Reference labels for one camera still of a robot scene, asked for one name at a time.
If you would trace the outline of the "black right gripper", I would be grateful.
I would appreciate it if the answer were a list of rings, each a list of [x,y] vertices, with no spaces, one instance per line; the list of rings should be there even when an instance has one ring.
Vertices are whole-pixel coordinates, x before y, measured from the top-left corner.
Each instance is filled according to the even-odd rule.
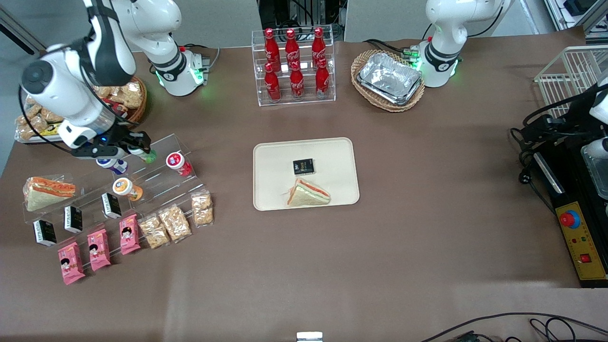
[[[121,159],[128,152],[138,158],[143,150],[135,147],[149,147],[151,139],[146,132],[98,135],[90,142],[83,134],[71,134],[71,154],[78,159]]]

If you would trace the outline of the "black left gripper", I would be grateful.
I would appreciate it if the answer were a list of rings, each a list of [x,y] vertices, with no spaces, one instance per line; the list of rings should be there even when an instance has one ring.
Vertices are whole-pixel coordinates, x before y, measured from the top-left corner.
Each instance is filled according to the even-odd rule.
[[[560,138],[587,136],[589,131],[586,128],[581,128],[581,126],[586,121],[586,117],[589,116],[595,99],[595,93],[581,93],[559,100],[528,115],[522,122],[523,127],[538,132],[539,136],[559,136]],[[568,110],[558,118],[544,114],[545,111],[564,105],[568,105]]]

